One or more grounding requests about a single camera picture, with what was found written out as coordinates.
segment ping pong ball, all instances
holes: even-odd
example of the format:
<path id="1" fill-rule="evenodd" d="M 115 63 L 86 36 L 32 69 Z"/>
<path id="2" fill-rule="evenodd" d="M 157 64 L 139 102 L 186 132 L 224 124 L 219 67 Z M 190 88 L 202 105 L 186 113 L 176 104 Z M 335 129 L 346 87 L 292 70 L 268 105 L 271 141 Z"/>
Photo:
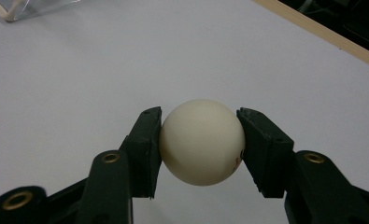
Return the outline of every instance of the ping pong ball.
<path id="1" fill-rule="evenodd" d="M 245 134 L 227 106 L 211 100 L 179 105 L 165 119 L 160 151 L 167 169 L 195 186 L 217 184 L 241 162 Z"/>

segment white surface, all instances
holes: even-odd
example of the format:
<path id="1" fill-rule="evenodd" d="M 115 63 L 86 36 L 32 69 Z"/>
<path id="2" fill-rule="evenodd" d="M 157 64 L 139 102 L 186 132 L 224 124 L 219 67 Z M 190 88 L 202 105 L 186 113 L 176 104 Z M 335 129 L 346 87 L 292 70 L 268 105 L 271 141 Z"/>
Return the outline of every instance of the white surface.
<path id="1" fill-rule="evenodd" d="M 159 147 L 163 163 L 175 177 L 195 186 L 210 186 L 236 171 L 245 142 L 242 124 L 230 108 L 195 99 L 166 117 Z"/>
<path id="2" fill-rule="evenodd" d="M 369 190 L 369 65 L 249 0 L 86 0 L 0 22 L 0 194 L 63 189 L 141 111 L 193 98 L 262 111 Z M 244 164 L 206 188 L 163 165 L 155 200 L 134 204 L 135 223 L 287 223 Z"/>

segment white table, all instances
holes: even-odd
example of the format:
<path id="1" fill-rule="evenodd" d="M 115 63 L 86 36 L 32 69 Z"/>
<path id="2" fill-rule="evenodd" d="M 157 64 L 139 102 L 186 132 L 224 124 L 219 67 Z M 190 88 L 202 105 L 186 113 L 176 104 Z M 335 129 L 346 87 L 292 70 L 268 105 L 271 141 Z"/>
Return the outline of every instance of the white table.
<path id="1" fill-rule="evenodd" d="M 369 65 L 249 0 L 85 0 L 0 21 L 0 195 L 88 175 L 139 113 L 209 98 L 262 111 L 295 150 L 330 157 L 369 190 Z M 161 167 L 135 223 L 287 223 L 244 164 L 207 188 Z"/>

